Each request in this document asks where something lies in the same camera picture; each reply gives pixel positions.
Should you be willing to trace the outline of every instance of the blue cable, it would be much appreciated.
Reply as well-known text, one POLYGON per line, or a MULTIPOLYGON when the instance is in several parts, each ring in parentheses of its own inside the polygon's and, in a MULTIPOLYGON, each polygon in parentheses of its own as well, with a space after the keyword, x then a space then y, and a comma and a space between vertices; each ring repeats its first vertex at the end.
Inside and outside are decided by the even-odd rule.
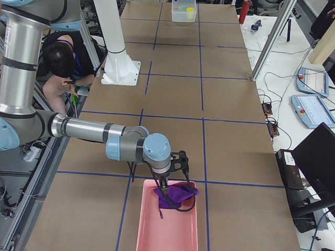
POLYGON ((315 240, 315 237, 316 237, 316 233, 318 232, 318 229, 319 229, 319 226, 320 226, 320 223, 321 223, 323 217, 325 217, 325 216, 327 215, 327 213, 329 213, 329 212, 330 212, 330 211, 328 210, 328 211, 325 212, 325 213, 323 214, 323 216, 320 218, 320 220, 319 220, 319 222, 318 222, 318 224, 317 224, 317 226, 316 226, 315 233, 314 233, 314 235, 313 235, 312 243, 310 244, 309 251, 312 251, 313 243, 314 243, 314 240, 315 240))

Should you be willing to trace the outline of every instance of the pink tray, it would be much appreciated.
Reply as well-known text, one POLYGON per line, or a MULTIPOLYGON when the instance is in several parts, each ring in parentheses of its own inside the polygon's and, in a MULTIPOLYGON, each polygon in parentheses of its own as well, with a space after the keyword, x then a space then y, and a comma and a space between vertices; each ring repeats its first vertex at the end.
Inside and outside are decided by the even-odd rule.
MULTIPOLYGON (((169 185, 185 181, 169 180, 169 185)), ((178 212, 173 209, 158 211, 158 196, 154 180, 145 180, 143 184, 140 224, 138 228, 136 251, 197 251, 197 210, 196 205, 190 212, 178 212)), ((193 198, 183 201, 181 209, 189 208, 193 198)))

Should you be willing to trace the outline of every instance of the purple cloth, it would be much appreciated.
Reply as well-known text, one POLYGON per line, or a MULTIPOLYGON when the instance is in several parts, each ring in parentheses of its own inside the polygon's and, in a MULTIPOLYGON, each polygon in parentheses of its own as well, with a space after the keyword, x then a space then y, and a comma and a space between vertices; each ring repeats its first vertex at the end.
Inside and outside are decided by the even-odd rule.
MULTIPOLYGON (((198 195, 199 190, 196 188, 193 188, 194 194, 198 195)), ((163 197, 162 193, 158 188, 155 188, 153 190, 159 197, 158 200, 158 207, 159 209, 173 209, 172 206, 169 205, 169 203, 166 201, 166 199, 163 197)), ((187 200, 193 196, 193 192, 191 187, 187 185, 174 185, 174 186, 169 186, 167 188, 167 196, 171 202, 177 207, 180 208, 182 205, 182 201, 187 200)))

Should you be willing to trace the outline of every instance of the red cylinder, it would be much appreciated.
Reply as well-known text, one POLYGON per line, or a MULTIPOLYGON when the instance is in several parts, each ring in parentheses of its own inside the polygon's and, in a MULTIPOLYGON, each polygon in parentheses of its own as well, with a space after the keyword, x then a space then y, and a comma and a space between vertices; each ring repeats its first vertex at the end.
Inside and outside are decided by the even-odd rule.
POLYGON ((242 10, 240 13, 240 18, 239 18, 239 23, 243 24, 244 20, 245 20, 245 16, 248 13, 249 10, 249 6, 250 6, 250 1, 249 0, 244 0, 243 5, 242 5, 242 10))

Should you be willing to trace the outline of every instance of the white connector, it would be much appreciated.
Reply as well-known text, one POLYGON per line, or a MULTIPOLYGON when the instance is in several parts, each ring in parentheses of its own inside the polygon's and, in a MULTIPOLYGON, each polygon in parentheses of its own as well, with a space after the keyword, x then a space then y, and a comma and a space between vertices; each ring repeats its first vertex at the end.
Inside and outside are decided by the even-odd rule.
POLYGON ((35 146, 30 147, 30 151, 26 154, 26 156, 23 158, 26 162, 31 162, 38 152, 40 151, 40 148, 37 148, 35 146))

